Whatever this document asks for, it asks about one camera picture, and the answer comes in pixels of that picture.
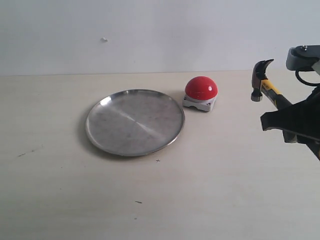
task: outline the stainless steel plate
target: stainless steel plate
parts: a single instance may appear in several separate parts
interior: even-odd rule
[[[89,112],[85,129],[99,149],[120,156],[143,156],[172,143],[185,114],[170,96],[153,90],[117,92]]]

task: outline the red button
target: red button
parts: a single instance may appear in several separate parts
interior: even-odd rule
[[[216,83],[207,76],[197,76],[185,86],[185,94],[197,100],[209,100],[217,96]]]

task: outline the white table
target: white table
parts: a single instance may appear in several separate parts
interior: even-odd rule
[[[0,239],[318,240],[320,163],[281,131],[262,131],[275,108],[251,102],[251,74],[1,77]],[[214,111],[184,109],[170,146],[121,160],[87,140],[100,99],[153,89],[181,103],[200,75],[218,85]],[[290,71],[267,75],[293,103],[311,93]]]

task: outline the black cable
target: black cable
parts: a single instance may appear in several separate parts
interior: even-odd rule
[[[310,86],[310,87],[319,87],[320,86],[320,83],[312,83],[312,82],[308,82],[308,81],[305,81],[303,80],[300,75],[299,75],[299,71],[295,71],[295,77],[296,79],[298,79],[301,83],[307,85],[307,86]]]

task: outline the plate rim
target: plate rim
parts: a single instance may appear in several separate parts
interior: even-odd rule
[[[156,149],[153,149],[153,150],[150,150],[150,151],[146,151],[144,153],[137,153],[137,154],[125,154],[125,153],[120,153],[120,152],[114,152],[112,150],[109,150],[109,149],[106,149],[106,148],[103,148],[101,147],[101,145],[99,145],[93,138],[92,138],[92,135],[90,134],[89,132],[89,116],[90,114],[92,113],[92,111],[101,103],[102,100],[106,99],[106,98],[110,98],[112,96],[115,96],[115,95],[118,95],[118,94],[121,94],[121,93],[124,93],[124,92],[132,92],[132,91],[141,91],[141,92],[153,92],[153,93],[158,93],[158,94],[161,94],[161,95],[164,95],[166,97],[168,97],[169,99],[171,99],[175,105],[178,107],[178,109],[180,110],[181,112],[181,124],[180,124],[180,128],[177,132],[177,134],[173,137],[173,139],[171,139],[168,143],[164,144],[163,146],[161,147],[158,147]],[[181,134],[184,126],[185,126],[185,120],[186,120],[186,116],[185,116],[185,112],[184,112],[184,109],[182,106],[179,105],[179,103],[171,96],[169,96],[168,94],[165,94],[163,92],[160,92],[160,91],[156,91],[156,90],[152,90],[152,89],[143,89],[143,88],[133,88],[133,89],[127,89],[127,90],[122,90],[122,91],[118,91],[118,92],[115,92],[115,93],[112,93],[104,98],[102,98],[101,100],[99,100],[91,109],[90,111],[88,112],[87,116],[86,116],[86,119],[85,119],[85,133],[86,133],[86,136],[89,138],[90,142],[96,147],[98,148],[99,150],[105,152],[105,153],[108,153],[108,154],[112,154],[112,155],[116,155],[116,156],[121,156],[121,157],[142,157],[142,156],[146,156],[146,155],[149,155],[149,154],[152,154],[152,153],[155,153],[167,146],[169,146],[170,144],[172,144],[174,141],[177,140],[177,138],[179,137],[179,135]]]

